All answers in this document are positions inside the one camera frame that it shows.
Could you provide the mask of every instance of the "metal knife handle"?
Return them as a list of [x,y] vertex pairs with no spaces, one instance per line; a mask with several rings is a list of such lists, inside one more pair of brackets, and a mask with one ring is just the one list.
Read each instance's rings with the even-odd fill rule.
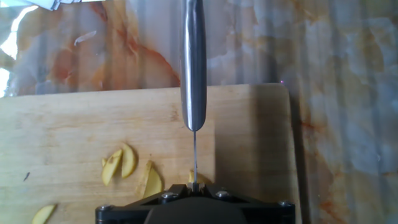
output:
[[185,125],[198,131],[206,120],[206,33],[202,0],[182,0],[181,100]]

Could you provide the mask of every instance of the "knife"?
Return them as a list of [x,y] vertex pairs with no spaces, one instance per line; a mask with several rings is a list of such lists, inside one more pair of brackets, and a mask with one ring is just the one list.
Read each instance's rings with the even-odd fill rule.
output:
[[181,101],[186,127],[193,131],[194,185],[197,185],[196,132],[206,120],[206,32],[202,0],[183,0]]

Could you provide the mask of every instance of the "cutting board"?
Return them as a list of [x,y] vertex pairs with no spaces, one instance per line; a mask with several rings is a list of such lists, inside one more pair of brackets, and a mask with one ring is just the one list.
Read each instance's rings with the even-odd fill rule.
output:
[[[0,127],[1,224],[29,223],[51,203],[58,207],[50,224],[93,223],[98,205],[140,199],[137,182],[148,160],[165,188],[186,183],[193,167],[193,134],[183,123],[179,88],[2,98]],[[295,202],[299,222],[286,88],[209,87],[197,141],[200,173],[266,202]],[[122,142],[136,150],[139,165],[127,179],[116,173],[105,187],[101,158]]]

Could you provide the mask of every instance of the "wood grain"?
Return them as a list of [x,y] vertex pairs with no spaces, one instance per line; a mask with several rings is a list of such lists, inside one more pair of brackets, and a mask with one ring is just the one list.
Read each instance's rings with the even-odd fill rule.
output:
[[[98,205],[139,200],[136,183],[147,160],[166,188],[186,183],[193,167],[178,88],[3,98],[0,108],[2,224],[29,223],[50,203],[59,206],[49,223],[92,223]],[[101,158],[121,142],[137,151],[139,165],[105,187]],[[298,203],[294,158],[282,85],[209,87],[207,120],[198,132],[200,173],[261,200]]]

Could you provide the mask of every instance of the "screw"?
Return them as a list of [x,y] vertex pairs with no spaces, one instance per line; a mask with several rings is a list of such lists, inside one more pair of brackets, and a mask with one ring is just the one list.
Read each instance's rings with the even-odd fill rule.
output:
[[162,194],[162,198],[174,198],[177,196],[178,196],[178,194],[175,194],[173,192],[166,192],[166,193]]
[[98,207],[98,209],[101,211],[109,210],[111,208],[113,208],[113,205],[101,205]]
[[280,201],[278,204],[282,207],[290,206],[290,203],[288,201]]
[[225,190],[220,190],[219,192],[216,193],[216,196],[219,198],[228,197],[229,193],[226,192]]

